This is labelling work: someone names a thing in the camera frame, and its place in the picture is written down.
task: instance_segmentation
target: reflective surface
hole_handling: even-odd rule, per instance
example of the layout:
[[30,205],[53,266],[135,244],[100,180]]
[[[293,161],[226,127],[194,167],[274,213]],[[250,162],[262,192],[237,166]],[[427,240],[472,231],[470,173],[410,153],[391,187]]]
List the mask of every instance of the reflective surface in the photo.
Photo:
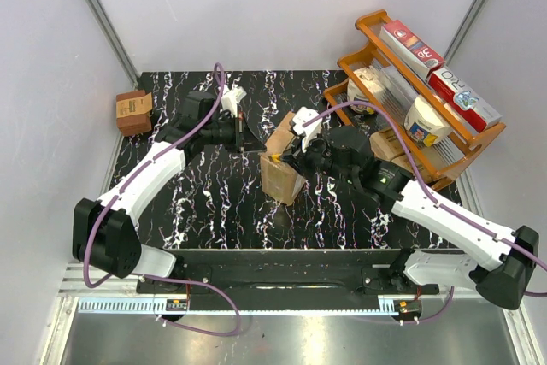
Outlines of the reflective surface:
[[[440,301],[425,301],[426,311]],[[214,330],[230,317],[192,317]],[[245,317],[244,333],[216,338],[162,327],[138,315],[77,314],[64,364],[516,364],[503,313],[477,300],[456,300],[438,321],[376,325],[355,318]]]

